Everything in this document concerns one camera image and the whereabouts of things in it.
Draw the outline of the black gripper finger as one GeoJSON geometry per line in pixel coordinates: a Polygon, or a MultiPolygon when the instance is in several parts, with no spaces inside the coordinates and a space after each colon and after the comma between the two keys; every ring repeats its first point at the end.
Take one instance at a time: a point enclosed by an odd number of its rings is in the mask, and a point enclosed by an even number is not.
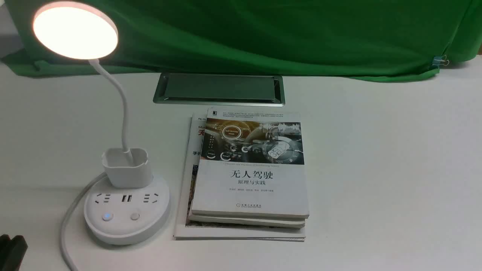
{"type": "Polygon", "coordinates": [[[28,247],[24,236],[14,236],[11,238],[10,255],[8,257],[8,266],[11,268],[11,271],[19,271],[28,247]]]}

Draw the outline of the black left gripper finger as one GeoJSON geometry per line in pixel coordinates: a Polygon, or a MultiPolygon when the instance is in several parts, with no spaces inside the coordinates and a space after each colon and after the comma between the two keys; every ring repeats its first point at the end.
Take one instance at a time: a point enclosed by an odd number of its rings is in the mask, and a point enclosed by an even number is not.
{"type": "Polygon", "coordinates": [[[10,271],[8,266],[8,257],[10,255],[10,242],[11,238],[7,234],[3,234],[0,237],[0,270],[10,271]]]}

